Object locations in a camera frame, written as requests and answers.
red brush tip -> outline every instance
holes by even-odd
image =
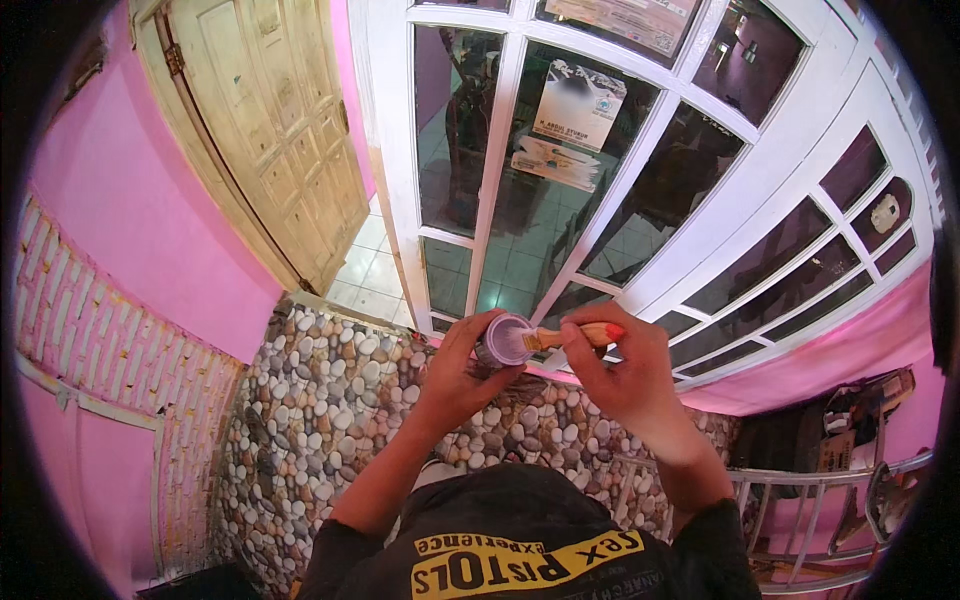
[[[614,343],[619,342],[627,331],[616,323],[607,323],[607,337]]]

paint can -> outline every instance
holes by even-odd
[[[517,352],[516,343],[511,343],[510,330],[532,329],[529,321],[514,313],[504,313],[487,327],[482,341],[476,345],[477,358],[491,367],[511,367],[526,363],[535,354],[531,351]]]

hand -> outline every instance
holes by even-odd
[[[624,328],[617,343],[623,361],[605,367],[578,325],[607,321]],[[564,351],[590,399],[634,433],[662,430],[664,420],[683,416],[673,390],[667,334],[661,327],[627,314],[610,301],[584,306],[562,319]]]
[[[467,360],[477,339],[494,318],[505,312],[495,308],[461,319],[446,332],[409,418],[419,428],[441,438],[466,422],[526,370],[523,365],[501,369],[486,381],[467,374]]]

black t-shirt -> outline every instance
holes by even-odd
[[[732,500],[673,545],[621,531],[551,468],[503,464],[424,486],[396,540],[328,519],[298,600],[319,598],[759,598]]]

person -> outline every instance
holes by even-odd
[[[315,598],[759,598],[730,478],[674,394],[666,333],[612,302],[564,317],[564,351],[590,399],[656,455],[677,536],[621,530],[562,474],[501,463],[414,488],[449,431],[524,367],[480,381],[470,353],[502,310],[450,328],[409,417],[340,497],[314,539],[298,594]],[[607,368],[578,324],[625,329]],[[384,547],[400,514],[396,539]]]

